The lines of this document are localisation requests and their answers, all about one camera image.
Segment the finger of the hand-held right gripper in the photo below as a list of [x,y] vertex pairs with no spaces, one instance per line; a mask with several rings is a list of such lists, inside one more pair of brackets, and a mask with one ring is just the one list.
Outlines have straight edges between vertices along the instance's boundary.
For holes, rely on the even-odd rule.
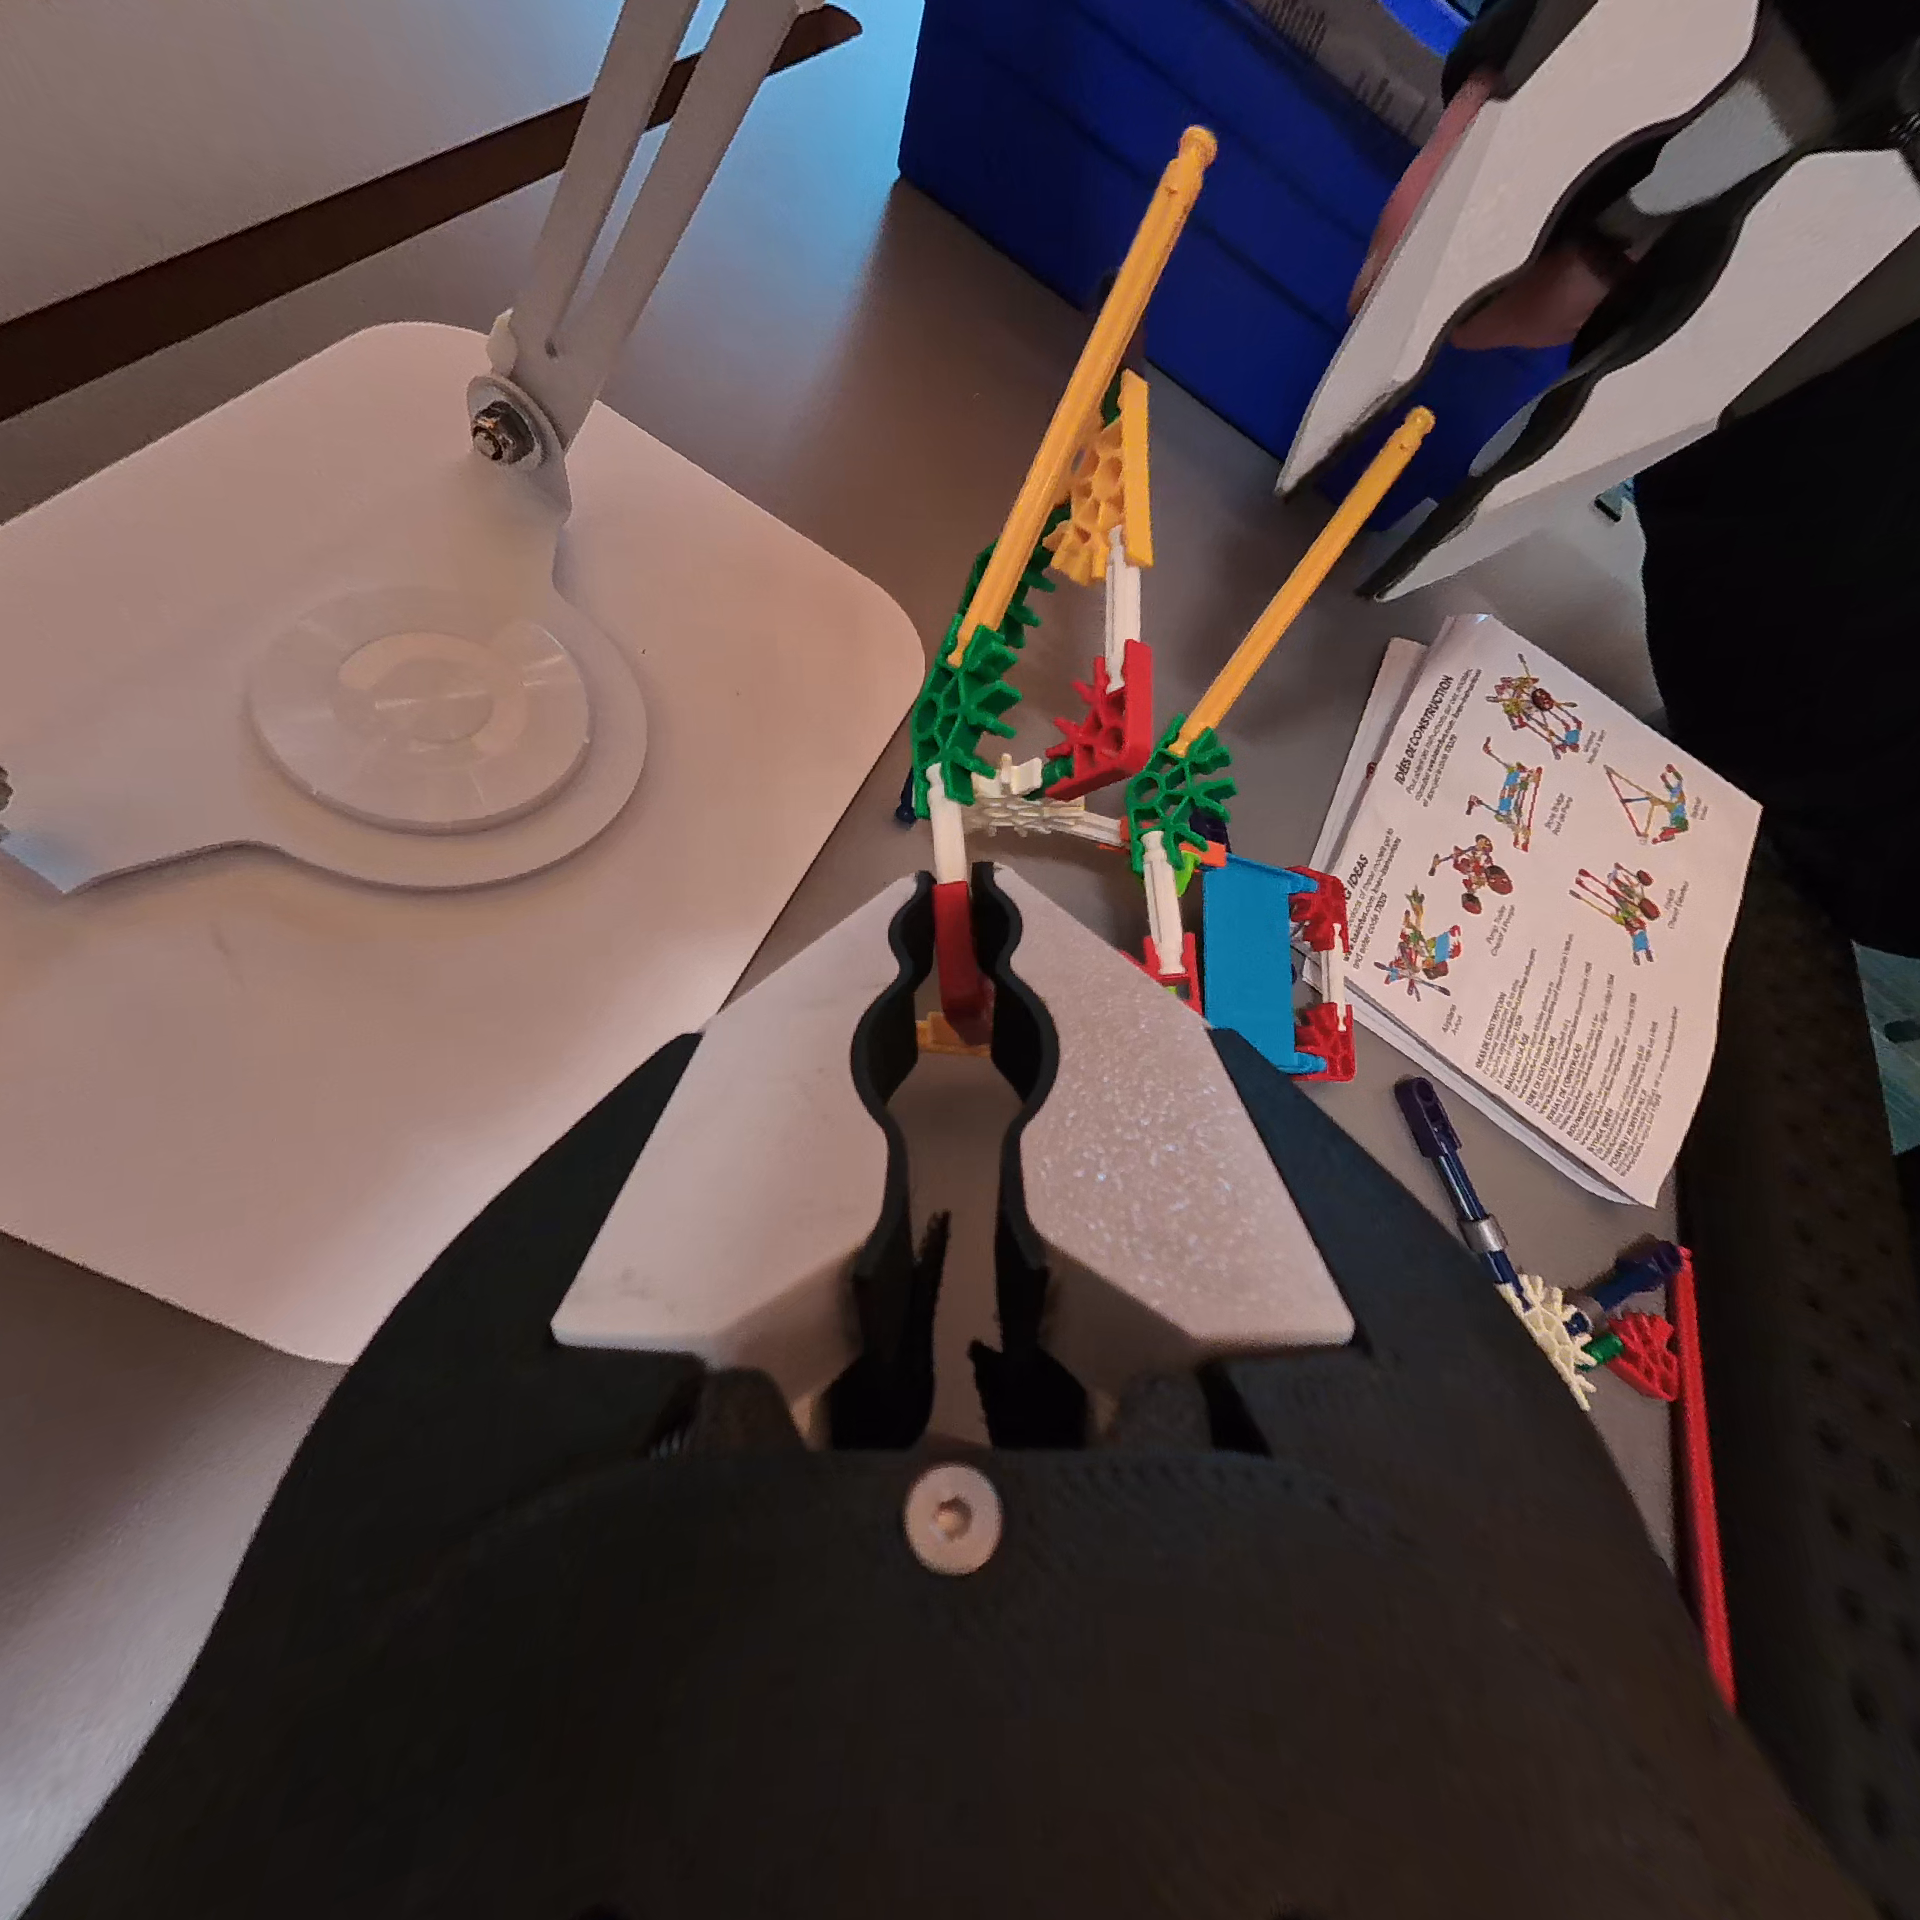
[[1802,150],[1688,207],[1517,435],[1381,557],[1359,595],[1436,584],[1704,438],[1916,227],[1911,138]]
[[1756,3],[1534,5],[1334,349],[1280,469],[1290,495],[1426,378],[1587,181],[1684,125],[1754,47]]

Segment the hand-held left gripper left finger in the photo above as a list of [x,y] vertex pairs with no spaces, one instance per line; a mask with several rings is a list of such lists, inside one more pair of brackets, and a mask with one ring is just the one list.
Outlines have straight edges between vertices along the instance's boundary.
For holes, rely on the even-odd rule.
[[901,877],[699,1032],[557,1307],[557,1343],[680,1354],[822,1397],[835,1444],[914,1444],[933,1262],[890,1112],[919,1058],[930,877]]

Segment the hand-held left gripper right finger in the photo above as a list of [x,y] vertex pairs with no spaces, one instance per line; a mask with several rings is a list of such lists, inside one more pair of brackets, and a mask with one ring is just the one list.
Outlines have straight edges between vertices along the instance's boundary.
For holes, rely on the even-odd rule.
[[1215,1031],[1022,880],[972,872],[998,1148],[997,1338],[976,1342],[995,1444],[1086,1444],[1098,1405],[1218,1359],[1342,1349],[1327,1270]]

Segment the colourful construction toy model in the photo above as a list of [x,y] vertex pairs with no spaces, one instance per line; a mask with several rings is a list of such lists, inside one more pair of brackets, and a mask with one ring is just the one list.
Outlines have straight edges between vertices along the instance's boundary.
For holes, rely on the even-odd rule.
[[[1247,1040],[1280,1072],[1352,1079],[1348,892],[1319,854],[1269,866],[1227,851],[1235,796],[1226,720],[1331,568],[1434,431],[1415,406],[1340,500],[1255,627],[1188,714],[1164,714],[1146,638],[1155,562],[1148,383],[1132,352],[1215,157],[1187,128],[1101,298],[1004,526],[966,576],[908,716],[902,818],[928,832],[939,1011],[919,1046],[982,1055],[995,988],[976,955],[982,908],[968,837],[1074,837],[1122,858],[1146,912],[1132,963],[1149,986]],[[1014,739],[1018,669],[1039,597],[1098,590],[1101,643],[1039,756],[989,756]]]

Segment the person's right forearm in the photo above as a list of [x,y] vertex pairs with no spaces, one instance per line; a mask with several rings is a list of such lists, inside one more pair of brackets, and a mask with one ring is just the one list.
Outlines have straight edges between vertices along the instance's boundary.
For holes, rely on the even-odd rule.
[[1918,955],[1918,327],[1637,477],[1670,739],[1798,892]]

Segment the person's right hand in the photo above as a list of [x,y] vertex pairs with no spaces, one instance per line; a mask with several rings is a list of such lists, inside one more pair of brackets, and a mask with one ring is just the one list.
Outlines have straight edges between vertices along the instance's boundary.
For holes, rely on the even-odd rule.
[[[1431,178],[1467,133],[1475,114],[1494,95],[1499,72],[1472,71],[1448,95],[1434,133],[1388,197],[1348,298],[1351,318],[1368,298],[1384,261],[1421,204]],[[1631,268],[1631,256],[1605,238],[1578,235],[1552,243],[1519,276],[1484,300],[1454,324],[1451,344],[1464,352],[1570,344],[1598,304]]]

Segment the white printed booklet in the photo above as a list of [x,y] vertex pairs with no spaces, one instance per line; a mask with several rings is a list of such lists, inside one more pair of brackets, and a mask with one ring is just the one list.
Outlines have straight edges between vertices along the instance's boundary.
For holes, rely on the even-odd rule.
[[1359,107],[1421,147],[1444,109],[1444,67],[1472,22],[1472,10],[1451,3],[1298,3],[1277,7],[1276,22]]

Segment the blue rod cross assembly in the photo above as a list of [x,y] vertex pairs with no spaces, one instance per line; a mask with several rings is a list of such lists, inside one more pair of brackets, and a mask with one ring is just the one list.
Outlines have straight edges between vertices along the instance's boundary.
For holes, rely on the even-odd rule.
[[1582,1350],[1618,1311],[1659,1311],[1670,1320],[1663,1307],[1637,1307],[1637,1301],[1669,1301],[1669,1280],[1678,1269],[1676,1240],[1642,1238],[1621,1253],[1598,1282],[1572,1291],[1519,1270],[1494,1213],[1472,1184],[1455,1126],[1436,1086],[1423,1076],[1408,1076],[1395,1086],[1395,1094],[1413,1142],[1447,1188],[1461,1238],[1574,1403],[1590,1410],[1598,1381],[1614,1373],[1605,1367],[1589,1370]]

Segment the white book stand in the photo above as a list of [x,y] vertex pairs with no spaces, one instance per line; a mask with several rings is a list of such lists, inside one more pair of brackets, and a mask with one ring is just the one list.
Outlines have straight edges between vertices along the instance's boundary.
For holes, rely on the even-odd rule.
[[511,309],[5,526],[5,1231],[346,1363],[701,1023],[898,730],[875,583],[600,391],[803,5],[626,5]]

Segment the blue plastic box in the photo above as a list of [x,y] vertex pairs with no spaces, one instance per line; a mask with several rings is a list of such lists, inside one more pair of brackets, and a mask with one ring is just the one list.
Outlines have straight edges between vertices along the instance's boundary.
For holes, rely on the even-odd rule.
[[901,174],[1090,309],[1180,135],[1215,157],[1146,320],[1146,357],[1287,454],[1348,324],[1415,141],[1277,22],[1280,5],[926,5]]

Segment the illustrated toy leaflet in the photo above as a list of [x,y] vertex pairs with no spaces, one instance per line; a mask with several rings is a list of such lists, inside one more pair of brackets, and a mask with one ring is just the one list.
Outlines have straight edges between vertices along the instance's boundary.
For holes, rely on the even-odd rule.
[[1710,1076],[1760,804],[1451,615],[1333,854],[1355,1008],[1653,1206]]

